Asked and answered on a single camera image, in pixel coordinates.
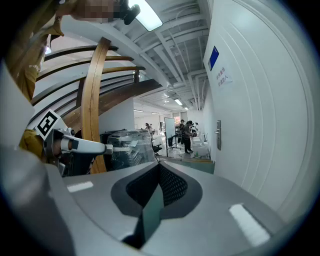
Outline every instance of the white door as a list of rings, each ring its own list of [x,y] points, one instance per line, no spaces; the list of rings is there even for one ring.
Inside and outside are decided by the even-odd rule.
[[[210,71],[214,46],[219,56]],[[250,10],[215,0],[203,62],[214,119],[221,120],[214,173],[277,211],[293,187],[307,141],[306,96],[292,57]]]

